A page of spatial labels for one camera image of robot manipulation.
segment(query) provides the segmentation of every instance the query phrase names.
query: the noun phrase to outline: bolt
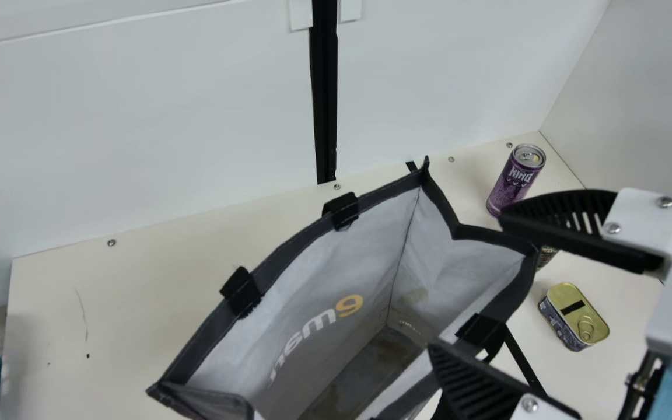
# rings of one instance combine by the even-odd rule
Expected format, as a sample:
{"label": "bolt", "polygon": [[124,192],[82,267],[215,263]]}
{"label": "bolt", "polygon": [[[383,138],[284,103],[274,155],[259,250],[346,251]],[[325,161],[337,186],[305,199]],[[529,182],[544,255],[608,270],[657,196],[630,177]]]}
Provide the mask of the bolt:
{"label": "bolt", "polygon": [[608,223],[603,226],[603,229],[605,229],[605,232],[609,235],[616,235],[618,232],[621,232],[621,226],[619,226],[618,223]]}
{"label": "bolt", "polygon": [[523,410],[527,412],[534,412],[538,410],[538,401],[533,398],[523,398],[523,401],[520,402],[520,405],[523,407]]}
{"label": "bolt", "polygon": [[657,201],[659,208],[668,208],[672,207],[672,197],[663,196],[660,197]]}

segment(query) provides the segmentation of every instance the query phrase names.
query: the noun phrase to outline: gray tote bag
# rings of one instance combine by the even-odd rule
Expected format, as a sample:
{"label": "gray tote bag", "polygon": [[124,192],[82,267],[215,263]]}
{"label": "gray tote bag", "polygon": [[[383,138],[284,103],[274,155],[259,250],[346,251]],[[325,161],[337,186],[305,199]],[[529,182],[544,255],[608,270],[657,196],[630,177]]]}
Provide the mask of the gray tote bag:
{"label": "gray tote bag", "polygon": [[327,203],[256,269],[239,268],[147,393],[196,420],[378,418],[431,375],[429,341],[454,343],[475,314],[507,321],[537,257],[519,237],[459,223],[425,160]]}

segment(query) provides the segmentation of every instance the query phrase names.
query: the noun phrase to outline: purple can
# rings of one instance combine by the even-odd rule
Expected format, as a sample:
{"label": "purple can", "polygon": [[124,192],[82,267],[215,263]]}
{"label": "purple can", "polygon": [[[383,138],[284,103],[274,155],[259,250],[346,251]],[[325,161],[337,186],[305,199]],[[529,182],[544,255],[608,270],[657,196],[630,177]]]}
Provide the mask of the purple can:
{"label": "purple can", "polygon": [[546,165],[546,153],[533,144],[520,144],[510,153],[505,169],[499,175],[486,209],[498,218],[502,208],[525,198],[538,173]]}

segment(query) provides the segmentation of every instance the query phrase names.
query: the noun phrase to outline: black velcro tab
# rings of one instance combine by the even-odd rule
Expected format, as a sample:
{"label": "black velcro tab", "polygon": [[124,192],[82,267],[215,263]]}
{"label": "black velcro tab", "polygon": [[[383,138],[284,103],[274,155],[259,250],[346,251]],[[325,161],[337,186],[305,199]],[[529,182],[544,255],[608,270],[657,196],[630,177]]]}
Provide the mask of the black velcro tab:
{"label": "black velcro tab", "polygon": [[219,293],[225,297],[237,317],[248,316],[264,296],[245,267],[236,269]]}
{"label": "black velcro tab", "polygon": [[341,230],[359,218],[359,205],[354,193],[344,194],[323,205],[323,216],[331,214],[334,229]]}

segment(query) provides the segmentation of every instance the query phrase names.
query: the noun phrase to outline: beige table surface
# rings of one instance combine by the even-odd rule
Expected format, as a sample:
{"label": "beige table surface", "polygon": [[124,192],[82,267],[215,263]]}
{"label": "beige table surface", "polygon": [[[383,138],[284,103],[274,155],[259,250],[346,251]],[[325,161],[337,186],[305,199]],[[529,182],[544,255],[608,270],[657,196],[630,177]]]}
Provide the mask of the beige table surface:
{"label": "beige table surface", "polygon": [[[430,156],[432,176],[461,222],[498,229],[484,203],[510,152],[507,142],[537,144],[548,155],[530,195],[582,188],[537,132]],[[323,184],[17,258],[0,418],[179,419],[144,390],[221,301],[219,289],[235,268],[253,269],[319,218],[328,200],[366,193],[406,172],[397,164],[341,179],[339,191]],[[117,244],[108,247],[109,239]],[[607,340],[581,353],[567,350],[536,308],[563,281],[578,285],[611,328]],[[509,327],[554,398],[583,418],[615,418],[661,289],[655,279],[561,253],[538,274]],[[506,351],[493,364],[522,379]]]}

